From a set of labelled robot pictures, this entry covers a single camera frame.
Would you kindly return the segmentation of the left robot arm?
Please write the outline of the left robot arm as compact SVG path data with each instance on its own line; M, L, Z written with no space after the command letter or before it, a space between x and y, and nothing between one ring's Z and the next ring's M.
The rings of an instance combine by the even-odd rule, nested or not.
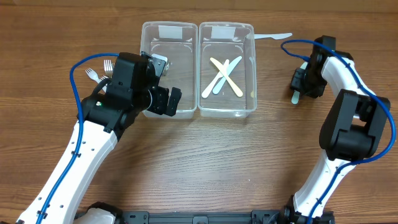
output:
M115 56L112 77L83 100L75 98L78 120L68 146L18 223L124 223L123 211L104 202L92 204L80 217L76 212L96 171L137 115L147 110L174 116L182 92L159 86L169 68L167 57L146 52Z

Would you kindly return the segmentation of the pale blue plastic knife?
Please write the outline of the pale blue plastic knife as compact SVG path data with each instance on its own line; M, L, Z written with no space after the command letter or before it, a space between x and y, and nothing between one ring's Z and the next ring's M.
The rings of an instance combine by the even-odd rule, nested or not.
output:
M238 56L232 62L229 63L229 65L227 67L227 70L226 70L227 71L227 75L231 74L231 72L238 65L238 63L241 61L241 59L242 59L242 56ZM218 94L221 91L221 89L222 89L222 87L223 87L225 82L226 82L226 78L222 77L221 80L216 84L216 86L213 89L213 93L215 95Z

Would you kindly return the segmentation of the white plastic knife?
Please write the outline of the white plastic knife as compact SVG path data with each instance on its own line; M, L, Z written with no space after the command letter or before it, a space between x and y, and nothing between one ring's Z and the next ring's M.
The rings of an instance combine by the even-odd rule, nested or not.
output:
M211 83L203 90L201 97L208 98L211 92L218 94L221 91L223 84L225 83L225 78L221 72L218 72Z

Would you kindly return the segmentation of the yellow plastic knife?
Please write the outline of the yellow plastic knife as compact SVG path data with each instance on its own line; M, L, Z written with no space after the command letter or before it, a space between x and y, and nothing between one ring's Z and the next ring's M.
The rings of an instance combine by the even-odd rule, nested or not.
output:
M226 78L226 81L229 83L230 87L233 89L234 93L236 94L237 97L242 97L243 96L243 91L235 84L234 81L227 75L227 67L228 65L223 65L221 62L219 62L217 59L211 57L210 61L214 64L216 68L219 69L219 72L222 73L222 75Z

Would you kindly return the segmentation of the teal plastic knife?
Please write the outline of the teal plastic knife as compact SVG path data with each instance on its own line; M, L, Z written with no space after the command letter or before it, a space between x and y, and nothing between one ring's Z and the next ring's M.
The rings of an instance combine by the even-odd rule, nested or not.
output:
M305 69L306 68L306 66L307 66L307 62L304 62L301 66L300 66L300 68L301 69ZM293 95L292 95L292 99L291 99L291 102L292 102L292 104L294 104L294 105L296 105L298 102L299 102L299 98L300 98L300 93L298 92L298 91L294 91L294 93L293 93Z

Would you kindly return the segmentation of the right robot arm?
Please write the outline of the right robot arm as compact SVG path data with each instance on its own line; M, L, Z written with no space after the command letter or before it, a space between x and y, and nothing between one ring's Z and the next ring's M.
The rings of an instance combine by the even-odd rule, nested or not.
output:
M358 164L380 159L393 147L397 130L387 98L362 81L348 52L336 50L336 39L323 35L310 41L310 56L292 76L292 103L301 96L321 97L326 86L335 96L319 135L322 149L304 185L277 217L278 223L334 223L324 207L344 177Z

